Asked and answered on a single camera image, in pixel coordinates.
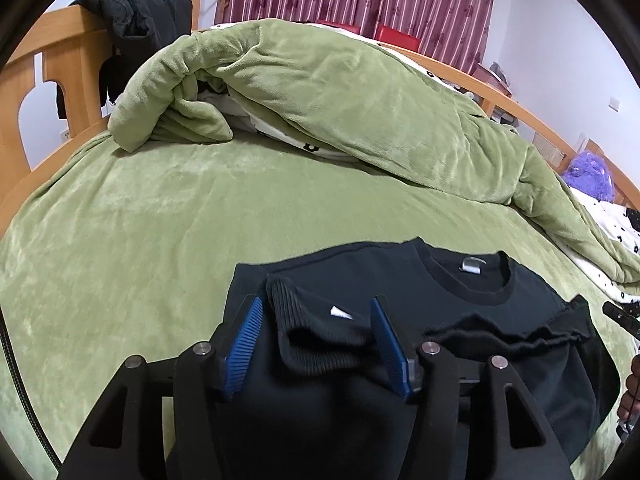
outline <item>red chair back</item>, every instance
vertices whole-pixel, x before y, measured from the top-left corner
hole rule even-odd
[[[378,24],[374,39],[376,41],[383,41],[384,43],[400,46],[407,50],[413,50],[414,52],[418,52],[420,48],[420,38],[405,34],[381,23]]]
[[[360,33],[360,27],[357,25],[347,25],[346,23],[328,22],[327,20],[316,20],[316,23],[320,23],[321,25],[328,25],[329,27],[342,28],[343,30],[348,30],[349,32],[353,32],[354,34]]]

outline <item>blue gripper pad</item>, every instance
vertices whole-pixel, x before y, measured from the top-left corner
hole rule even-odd
[[[409,363],[378,298],[371,300],[370,323],[391,388],[403,400],[407,400],[412,394]]]
[[[256,297],[249,306],[244,321],[238,329],[238,335],[225,359],[225,383],[222,393],[226,400],[231,399],[242,389],[261,325],[262,301]]]

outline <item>light switch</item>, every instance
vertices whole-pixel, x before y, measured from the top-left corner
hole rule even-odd
[[[620,111],[620,101],[615,97],[609,99],[609,108],[612,108],[615,111]]]

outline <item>purple plush toy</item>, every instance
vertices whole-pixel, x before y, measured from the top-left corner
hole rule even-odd
[[[579,153],[571,161],[562,179],[568,186],[593,196],[597,200],[613,202],[613,179],[607,165],[591,152]]]

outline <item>metal screw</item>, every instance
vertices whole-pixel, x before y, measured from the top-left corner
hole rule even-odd
[[[507,361],[507,359],[505,357],[502,357],[501,355],[494,355],[491,358],[491,364],[496,368],[499,368],[500,370],[503,370],[507,366],[509,366],[509,362]]]
[[[133,370],[134,368],[138,368],[142,364],[142,356],[141,355],[132,355],[127,357],[126,361],[124,361],[124,365]]]
[[[207,355],[211,352],[211,344],[208,341],[201,341],[193,345],[193,352],[197,355]]]
[[[427,341],[425,343],[422,343],[422,351],[425,354],[436,355],[440,352],[440,345],[433,341]]]

